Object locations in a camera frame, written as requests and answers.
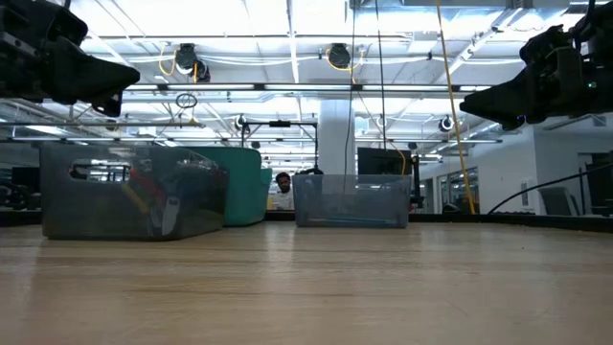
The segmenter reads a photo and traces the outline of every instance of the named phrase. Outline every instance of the wooden table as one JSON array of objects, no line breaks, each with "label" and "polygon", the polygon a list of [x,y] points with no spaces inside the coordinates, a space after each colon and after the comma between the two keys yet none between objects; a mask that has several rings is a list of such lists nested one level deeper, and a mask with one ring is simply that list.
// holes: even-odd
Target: wooden table
[{"label": "wooden table", "polygon": [[613,344],[613,236],[496,225],[174,242],[0,228],[2,344]]}]

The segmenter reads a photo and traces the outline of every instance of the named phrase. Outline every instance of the white column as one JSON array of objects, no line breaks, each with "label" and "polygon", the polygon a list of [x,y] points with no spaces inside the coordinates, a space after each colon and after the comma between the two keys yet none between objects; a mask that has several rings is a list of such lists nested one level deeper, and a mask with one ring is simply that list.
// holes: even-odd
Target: white column
[{"label": "white column", "polygon": [[355,174],[354,114],[351,110],[350,116],[350,107],[349,100],[321,102],[319,169],[325,174],[345,174],[345,167],[347,174]]}]

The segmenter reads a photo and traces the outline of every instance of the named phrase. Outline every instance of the yellow object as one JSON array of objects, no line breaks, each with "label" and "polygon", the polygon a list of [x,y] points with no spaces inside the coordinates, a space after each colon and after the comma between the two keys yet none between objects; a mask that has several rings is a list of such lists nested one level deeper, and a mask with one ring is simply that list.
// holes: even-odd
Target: yellow object
[{"label": "yellow object", "polygon": [[[375,118],[373,118],[373,114],[371,114],[371,112],[368,110],[368,107],[366,107],[366,103],[364,102],[364,99],[362,98],[362,95],[358,92],[357,96],[360,97],[360,101],[362,101],[362,104],[364,104],[364,109],[366,109],[366,112],[368,113],[368,116],[370,116],[371,120],[375,123],[376,129],[378,129],[379,133],[381,133],[381,135],[383,135],[383,130],[381,130],[381,127],[379,127],[379,125],[375,121]],[[402,151],[399,150],[396,147],[396,145],[394,145],[394,143],[392,143],[391,141],[389,141],[388,143],[392,146],[392,148],[396,149],[396,151],[398,151],[398,153],[402,157],[402,175],[404,175],[404,172],[406,172],[406,157],[404,156],[404,153],[402,153]]]},{"label": "yellow object", "polygon": [[456,105],[453,102],[453,89],[451,87],[451,73],[449,73],[449,58],[447,57],[447,48],[444,44],[443,33],[443,17],[441,16],[441,0],[437,0],[437,13],[439,16],[439,26],[441,26],[441,43],[443,44],[444,55],[444,71],[447,74],[447,88],[449,90],[449,100],[451,101],[451,113],[453,114],[453,126],[456,130],[456,140],[458,141],[458,153],[460,154],[460,164],[462,165],[462,173],[464,174],[464,183],[466,185],[466,195],[468,196],[468,203],[470,204],[470,213],[475,214],[475,203],[472,199],[472,192],[468,184],[468,173],[466,172],[466,165],[464,162],[464,154],[462,151],[462,141],[460,140],[460,129],[458,128],[458,115],[456,114]]},{"label": "yellow object", "polygon": [[162,51],[160,52],[160,60],[158,61],[158,65],[160,66],[160,71],[162,71],[162,73],[164,73],[167,76],[171,76],[172,73],[174,73],[174,67],[176,66],[176,50],[174,51],[174,57],[172,58],[172,69],[170,70],[170,72],[167,72],[164,69],[164,66],[162,66],[162,57],[164,56],[164,51],[166,50],[166,45],[162,46]]},{"label": "yellow object", "polygon": [[130,200],[132,200],[132,202],[136,205],[136,207],[138,207],[138,209],[141,211],[143,215],[146,215],[149,213],[148,206],[141,199],[141,197],[138,196],[136,192],[134,192],[134,190],[130,186],[123,184],[122,191],[124,191],[125,195],[129,197]]},{"label": "yellow object", "polygon": [[198,63],[193,64],[193,83],[198,82]]}]

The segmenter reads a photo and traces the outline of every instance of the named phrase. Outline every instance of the teal bin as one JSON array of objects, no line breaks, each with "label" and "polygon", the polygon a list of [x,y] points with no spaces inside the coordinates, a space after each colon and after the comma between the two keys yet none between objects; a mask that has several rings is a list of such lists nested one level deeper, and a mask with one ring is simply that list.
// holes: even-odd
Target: teal bin
[{"label": "teal bin", "polygon": [[272,170],[261,168],[260,152],[242,148],[186,148],[224,167],[229,174],[225,226],[245,226],[264,219]]}]

